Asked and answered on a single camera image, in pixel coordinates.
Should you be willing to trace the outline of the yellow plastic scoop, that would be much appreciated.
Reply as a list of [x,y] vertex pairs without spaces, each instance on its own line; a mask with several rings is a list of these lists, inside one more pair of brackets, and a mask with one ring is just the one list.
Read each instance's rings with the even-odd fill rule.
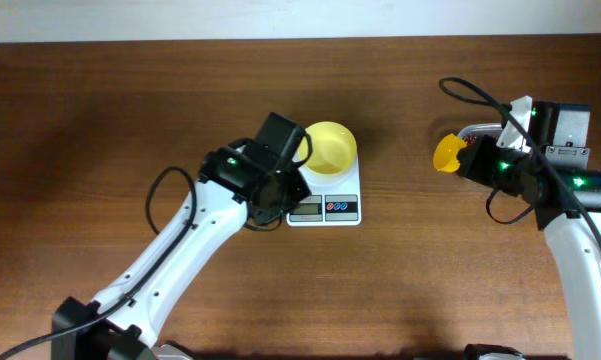
[[433,155],[433,166],[439,172],[453,173],[460,168],[459,151],[467,143],[454,134],[445,136],[437,145]]

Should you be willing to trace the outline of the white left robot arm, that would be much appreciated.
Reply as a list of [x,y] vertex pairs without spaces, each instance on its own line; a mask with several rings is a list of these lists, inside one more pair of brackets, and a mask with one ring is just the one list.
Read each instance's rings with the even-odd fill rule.
[[309,196],[294,156],[307,131],[271,113],[254,138],[209,153],[168,225],[113,283],[84,305],[68,298],[52,318],[54,359],[189,359],[159,333],[219,247],[242,229],[272,231]]

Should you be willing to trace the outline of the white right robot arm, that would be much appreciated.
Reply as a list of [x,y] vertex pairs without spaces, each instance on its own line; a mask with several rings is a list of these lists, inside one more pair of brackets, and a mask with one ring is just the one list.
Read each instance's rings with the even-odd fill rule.
[[578,359],[601,359],[601,171],[587,167],[590,112],[525,96],[501,122],[450,136],[435,160],[527,203],[558,268]]

